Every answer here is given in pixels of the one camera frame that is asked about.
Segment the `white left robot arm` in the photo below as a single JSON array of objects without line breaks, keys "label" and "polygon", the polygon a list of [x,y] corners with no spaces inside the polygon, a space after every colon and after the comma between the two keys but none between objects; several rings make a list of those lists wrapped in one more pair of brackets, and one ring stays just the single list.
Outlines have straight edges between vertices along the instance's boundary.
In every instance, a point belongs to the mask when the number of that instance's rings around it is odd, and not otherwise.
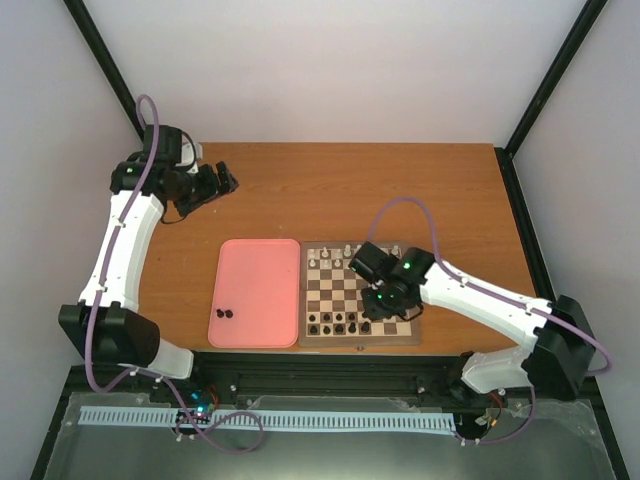
[{"label": "white left robot arm", "polygon": [[186,402],[201,400],[208,378],[193,368],[194,354],[162,338],[159,326],[139,312],[139,285],[152,235],[173,204],[182,218],[239,186],[219,162],[191,169],[171,163],[120,163],[111,178],[109,220],[98,259],[76,303],[61,307],[58,322],[82,355],[94,363],[146,370],[173,379]]}]

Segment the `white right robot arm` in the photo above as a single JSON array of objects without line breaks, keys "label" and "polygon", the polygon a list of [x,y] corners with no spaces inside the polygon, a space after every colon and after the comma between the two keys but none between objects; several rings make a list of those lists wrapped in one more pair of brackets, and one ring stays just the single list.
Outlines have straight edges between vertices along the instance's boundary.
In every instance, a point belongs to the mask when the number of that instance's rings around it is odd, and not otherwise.
[{"label": "white right robot arm", "polygon": [[504,350],[462,356],[447,382],[459,401],[524,387],[575,399],[598,351],[572,298],[520,295],[455,268],[437,249],[371,241],[226,241],[208,339],[219,349],[417,341],[416,323],[428,306],[465,316],[511,341]]}]

